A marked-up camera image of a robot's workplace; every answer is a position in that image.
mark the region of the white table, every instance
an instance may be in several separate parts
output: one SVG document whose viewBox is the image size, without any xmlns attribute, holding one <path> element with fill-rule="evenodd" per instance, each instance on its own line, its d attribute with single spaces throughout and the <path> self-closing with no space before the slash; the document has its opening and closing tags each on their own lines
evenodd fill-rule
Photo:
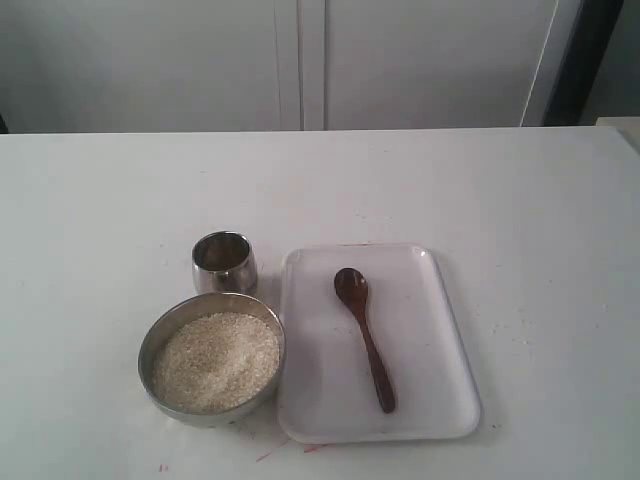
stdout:
<svg viewBox="0 0 640 480">
<path fill-rule="evenodd" d="M 638 478 L 640 158 L 613 129 L 8 136 L 0 159 L 3 478 Z M 478 431 L 305 454 L 273 404 L 216 430 L 156 410 L 140 341 L 223 228 L 276 307 L 291 249 L 433 249 Z"/>
</svg>

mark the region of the red stain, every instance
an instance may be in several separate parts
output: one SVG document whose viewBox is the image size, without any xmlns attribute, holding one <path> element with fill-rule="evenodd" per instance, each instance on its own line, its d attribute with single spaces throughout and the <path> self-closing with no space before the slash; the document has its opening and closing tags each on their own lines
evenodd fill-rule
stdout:
<svg viewBox="0 0 640 480">
<path fill-rule="evenodd" d="M 287 438 L 286 440 L 284 440 L 280 445 L 278 445 L 276 448 L 274 448 L 273 450 L 265 453 L 264 455 L 262 455 L 261 457 L 256 458 L 256 463 L 261 462 L 262 460 L 264 460 L 265 458 L 267 458 L 269 455 L 271 455 L 273 452 L 275 452 L 277 449 L 284 447 L 287 443 L 289 443 L 289 440 L 291 440 L 290 438 Z"/>
<path fill-rule="evenodd" d="M 304 453 L 313 453 L 313 452 L 317 452 L 318 450 L 320 450 L 321 448 L 326 447 L 327 444 L 325 443 L 324 445 L 307 445 L 306 447 L 304 447 L 303 452 Z"/>
</svg>

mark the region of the stainless steel bowl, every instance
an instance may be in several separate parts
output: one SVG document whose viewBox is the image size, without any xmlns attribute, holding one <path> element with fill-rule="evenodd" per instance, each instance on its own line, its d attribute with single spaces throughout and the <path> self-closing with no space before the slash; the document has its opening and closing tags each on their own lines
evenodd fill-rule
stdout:
<svg viewBox="0 0 640 480">
<path fill-rule="evenodd" d="M 276 334 L 280 346 L 280 363 L 267 385 L 255 396 L 237 407 L 216 413 L 189 413 L 161 401 L 153 392 L 151 374 L 156 355 L 169 338 L 182 326 L 203 316 L 221 312 L 246 313 L 262 319 Z M 282 324 L 269 307 L 260 300 L 239 293 L 207 293 L 176 305 L 153 324 L 142 341 L 138 355 L 138 373 L 153 403 L 168 416 L 197 427 L 215 427 L 242 418 L 276 389 L 284 365 L 285 338 Z"/>
</svg>

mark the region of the rectangular tray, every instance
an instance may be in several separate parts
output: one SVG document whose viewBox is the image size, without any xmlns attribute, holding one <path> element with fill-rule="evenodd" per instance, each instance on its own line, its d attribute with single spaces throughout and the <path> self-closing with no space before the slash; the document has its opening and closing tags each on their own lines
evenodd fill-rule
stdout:
<svg viewBox="0 0 640 480">
<path fill-rule="evenodd" d="M 335 294 L 343 267 L 369 284 L 369 327 L 397 409 L 378 404 L 362 336 Z M 314 247 L 284 261 L 284 431 L 311 444 L 445 439 L 471 433 L 480 403 L 433 256 L 412 244 Z"/>
</svg>

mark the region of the brown spoon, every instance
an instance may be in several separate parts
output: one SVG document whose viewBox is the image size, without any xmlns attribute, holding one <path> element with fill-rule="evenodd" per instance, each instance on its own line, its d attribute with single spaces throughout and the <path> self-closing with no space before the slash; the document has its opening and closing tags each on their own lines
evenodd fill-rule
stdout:
<svg viewBox="0 0 640 480">
<path fill-rule="evenodd" d="M 384 413 L 391 413 L 396 409 L 396 397 L 393 393 L 393 387 L 389 381 L 387 369 L 382 363 L 378 349 L 373 343 L 371 332 L 367 326 L 367 297 L 369 296 L 369 287 L 367 281 L 358 270 L 354 268 L 343 268 L 333 279 L 333 285 L 336 289 L 338 298 L 342 300 L 347 308 L 356 317 L 364 344 L 367 346 L 367 354 L 369 356 L 369 365 L 371 366 L 371 376 L 376 386 L 378 401 Z"/>
</svg>

